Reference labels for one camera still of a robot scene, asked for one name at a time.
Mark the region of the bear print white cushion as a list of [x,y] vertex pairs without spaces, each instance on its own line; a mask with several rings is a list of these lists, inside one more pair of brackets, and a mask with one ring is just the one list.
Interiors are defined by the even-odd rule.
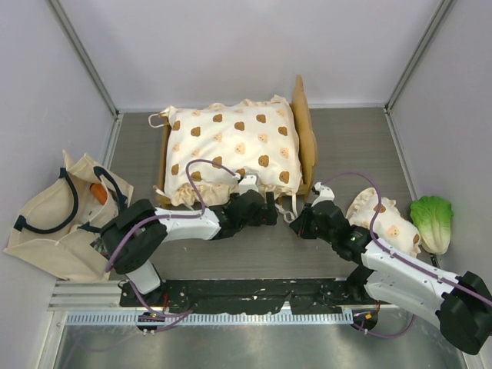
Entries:
[[169,106],[159,113],[171,126],[162,192],[172,205],[225,204],[238,190],[236,174],[256,174],[261,194],[296,196],[299,137],[285,98],[203,109]]

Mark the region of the wooden pet bed frame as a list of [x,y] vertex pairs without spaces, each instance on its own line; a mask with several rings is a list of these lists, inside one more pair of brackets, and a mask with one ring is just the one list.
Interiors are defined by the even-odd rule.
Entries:
[[[314,134],[311,121],[311,112],[308,101],[304,93],[304,83],[301,75],[296,75],[294,89],[291,98],[291,110],[294,116],[295,129],[299,137],[299,160],[301,163],[302,179],[297,192],[298,196],[303,196],[304,200],[308,199],[311,187],[314,184],[315,167],[318,163],[319,155],[317,149],[317,140]],[[159,165],[158,184],[153,187],[156,194],[157,202],[167,207],[171,205],[170,198],[162,191],[165,184],[166,154],[168,150],[168,139],[171,134],[171,126],[168,118],[161,113],[157,113],[159,118],[164,120],[161,126],[162,143]]]

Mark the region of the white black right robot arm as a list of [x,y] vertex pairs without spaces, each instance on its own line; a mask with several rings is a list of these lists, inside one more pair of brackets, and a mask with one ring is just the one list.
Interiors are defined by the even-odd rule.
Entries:
[[444,271],[393,248],[374,232],[351,225],[333,201],[307,204],[291,222],[303,239],[321,239],[357,268],[348,297],[402,308],[437,327],[444,338],[470,355],[491,335],[491,293],[478,275]]

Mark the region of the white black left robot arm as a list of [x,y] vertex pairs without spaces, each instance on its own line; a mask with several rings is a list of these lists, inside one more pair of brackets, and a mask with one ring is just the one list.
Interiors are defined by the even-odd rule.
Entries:
[[225,205],[196,211],[155,208],[136,201],[99,231],[99,243],[109,268],[127,276],[120,286],[122,307],[154,307],[165,301],[168,288],[150,257],[169,241],[231,238],[245,227],[277,224],[274,196],[253,190],[235,194]]

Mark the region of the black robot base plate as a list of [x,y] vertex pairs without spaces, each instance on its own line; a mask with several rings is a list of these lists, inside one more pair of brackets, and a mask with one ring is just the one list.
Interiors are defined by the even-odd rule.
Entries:
[[293,314],[327,314],[375,303],[363,288],[334,278],[167,280],[142,297],[172,314],[277,314],[284,303]]

